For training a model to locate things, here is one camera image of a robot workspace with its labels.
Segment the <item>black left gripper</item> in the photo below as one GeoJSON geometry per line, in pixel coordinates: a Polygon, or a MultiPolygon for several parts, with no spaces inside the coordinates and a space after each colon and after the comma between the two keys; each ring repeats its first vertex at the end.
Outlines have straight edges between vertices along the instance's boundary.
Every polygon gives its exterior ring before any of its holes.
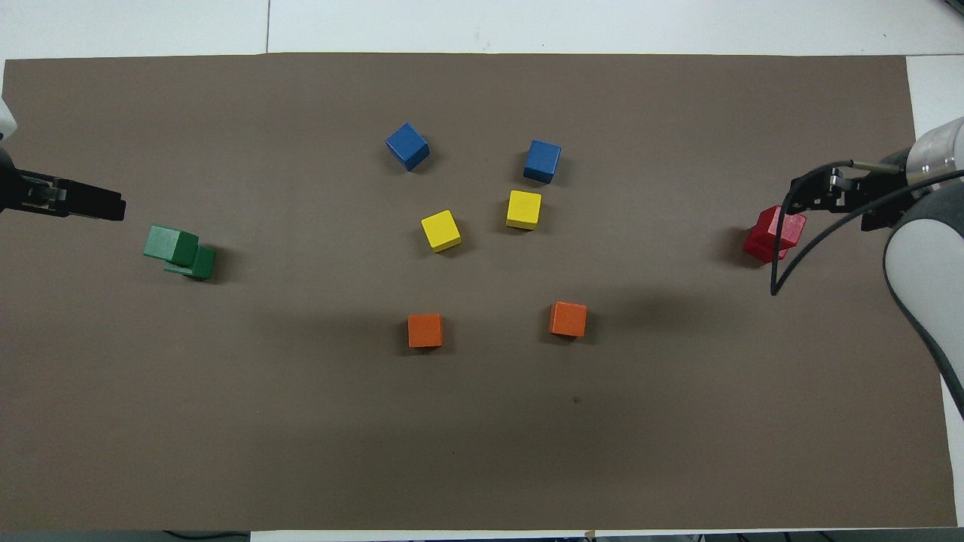
{"type": "Polygon", "coordinates": [[[127,202],[120,192],[59,176],[22,172],[1,148],[1,210],[17,210],[59,218],[77,215],[123,221],[127,202]],[[63,203],[68,199],[68,211],[63,203]]]}

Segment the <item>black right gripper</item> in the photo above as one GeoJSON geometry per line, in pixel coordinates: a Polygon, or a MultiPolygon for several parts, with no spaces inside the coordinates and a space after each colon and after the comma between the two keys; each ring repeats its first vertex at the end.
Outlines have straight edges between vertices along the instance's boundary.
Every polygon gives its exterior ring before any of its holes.
{"type": "Polygon", "coordinates": [[[910,185],[907,179],[909,154],[890,154],[875,161],[855,160],[854,169],[865,175],[854,181],[841,169],[814,169],[791,181],[791,213],[816,212],[848,213],[855,207],[877,207],[862,215],[862,230],[892,229],[905,216],[907,209],[917,203],[914,190],[886,196],[910,185]]]}

